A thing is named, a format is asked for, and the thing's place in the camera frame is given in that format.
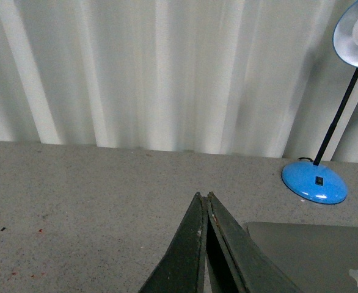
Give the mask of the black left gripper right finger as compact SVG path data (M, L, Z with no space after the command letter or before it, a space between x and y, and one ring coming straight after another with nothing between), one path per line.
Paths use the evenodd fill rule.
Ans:
M206 253L213 292L301 292L214 193L207 196Z

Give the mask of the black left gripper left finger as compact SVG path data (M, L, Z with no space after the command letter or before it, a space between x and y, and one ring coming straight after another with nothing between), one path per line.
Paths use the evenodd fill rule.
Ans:
M196 193L174 237L140 292L203 292L208 214Z

